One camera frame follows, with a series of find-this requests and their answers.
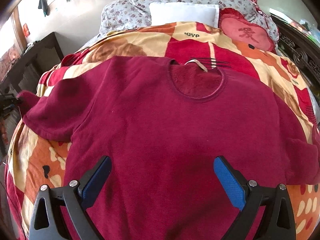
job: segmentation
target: blue gripper pad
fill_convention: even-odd
[[[95,171],[91,179],[88,181],[88,183],[82,190],[81,206],[83,209],[87,209],[93,206],[104,183],[109,177],[111,168],[112,168],[111,159],[107,157],[100,164],[99,168]]]
[[[227,193],[232,205],[242,211],[245,205],[244,189],[219,157],[214,159],[213,170],[217,175],[224,191]]]

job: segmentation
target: floral pillowcase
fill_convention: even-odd
[[[277,44],[276,24],[260,15],[250,0],[117,0],[105,6],[101,15],[100,34],[122,31],[151,25],[149,5],[152,2],[191,2],[199,4],[218,4],[220,9],[233,8],[250,22],[263,27],[273,42]]]

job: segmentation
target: sweater sleeve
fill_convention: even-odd
[[[312,128],[312,144],[307,143],[306,135],[294,112],[275,96],[279,107],[279,124],[283,147],[283,163],[288,185],[320,182],[319,169],[319,133],[315,125]]]
[[[48,97],[39,98],[29,91],[22,91],[19,108],[23,122],[45,139],[70,141],[90,112],[99,83],[97,79],[85,73],[61,80]]]

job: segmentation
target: maroon sweater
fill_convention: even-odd
[[[228,68],[205,73],[169,58],[115,56],[58,82],[49,97],[21,97],[28,127],[71,140],[65,185],[111,157],[87,210],[105,239],[220,239],[239,210],[213,172],[218,155],[262,186],[320,182],[318,143],[306,142],[292,110]]]

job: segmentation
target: floral blanket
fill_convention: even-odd
[[[61,79],[74,78],[113,57],[172,57],[184,64],[191,57],[227,61],[230,67],[259,79],[295,113],[308,143],[318,136],[315,116],[306,84],[297,67],[288,59],[256,49],[251,44],[231,40],[220,29],[195,23],[177,22],[111,33],[92,47],[66,56],[43,74],[37,95],[48,96]],[[30,218],[41,185],[63,185],[66,159],[71,143],[45,140],[20,121],[9,148],[6,186],[11,209],[28,235]],[[306,240],[318,222],[318,185],[288,186],[295,215],[298,240]]]

